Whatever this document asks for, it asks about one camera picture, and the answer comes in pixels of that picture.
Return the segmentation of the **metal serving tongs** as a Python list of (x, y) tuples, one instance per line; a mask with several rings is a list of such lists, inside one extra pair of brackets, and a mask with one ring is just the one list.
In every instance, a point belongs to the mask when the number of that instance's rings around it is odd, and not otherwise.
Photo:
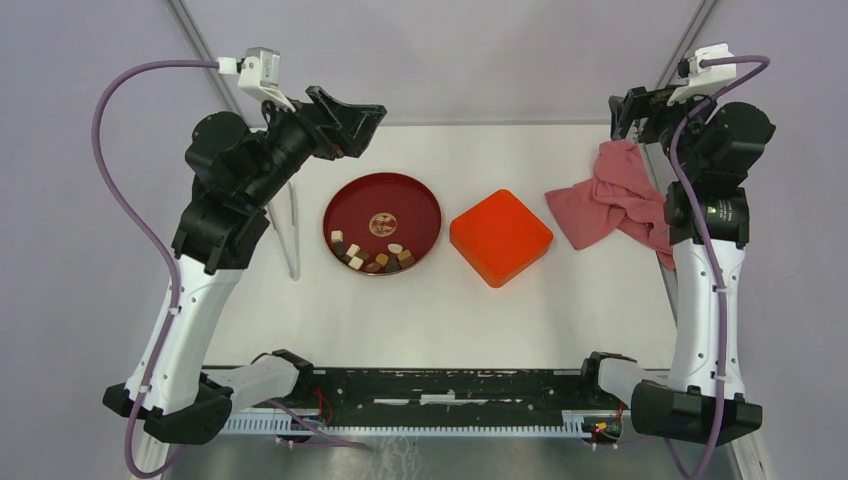
[(267, 206), (267, 214), (283, 255), (289, 278), (297, 282), (301, 278), (300, 208), (297, 190), (293, 182)]

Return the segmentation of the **orange box lid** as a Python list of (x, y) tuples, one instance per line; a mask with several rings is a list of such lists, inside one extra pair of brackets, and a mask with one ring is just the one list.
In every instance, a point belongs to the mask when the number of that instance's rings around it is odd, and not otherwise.
[(549, 250), (553, 232), (511, 191), (500, 189), (454, 218), (450, 243), (491, 288), (500, 288)]

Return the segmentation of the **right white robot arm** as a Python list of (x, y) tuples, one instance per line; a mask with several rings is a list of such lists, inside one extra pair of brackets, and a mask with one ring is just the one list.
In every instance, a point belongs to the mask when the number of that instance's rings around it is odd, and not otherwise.
[(724, 445), (763, 422), (741, 377), (737, 293), (750, 240), (743, 182), (775, 126), (751, 104), (703, 95), (674, 103), (669, 89), (634, 88), (609, 106), (612, 137), (642, 121), (639, 142), (660, 145), (675, 172), (664, 219), (676, 265), (676, 343), (666, 376), (623, 355), (593, 352), (578, 396), (591, 408), (620, 400), (639, 434)]

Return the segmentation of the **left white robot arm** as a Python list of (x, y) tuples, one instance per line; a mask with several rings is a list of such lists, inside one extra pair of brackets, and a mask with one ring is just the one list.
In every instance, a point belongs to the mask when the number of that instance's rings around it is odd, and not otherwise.
[(236, 412), (275, 399), (297, 408), (313, 397), (314, 381), (302, 373), (309, 363), (287, 353), (203, 370), (223, 308), (269, 227), (270, 201), (311, 158), (361, 156), (387, 113), (382, 105), (343, 103), (318, 86), (307, 95), (291, 109), (264, 101), (263, 131), (228, 111), (193, 130), (185, 153), (191, 200), (165, 250), (174, 279), (136, 371), (103, 396), (107, 408), (138, 418), (159, 441), (202, 445)]

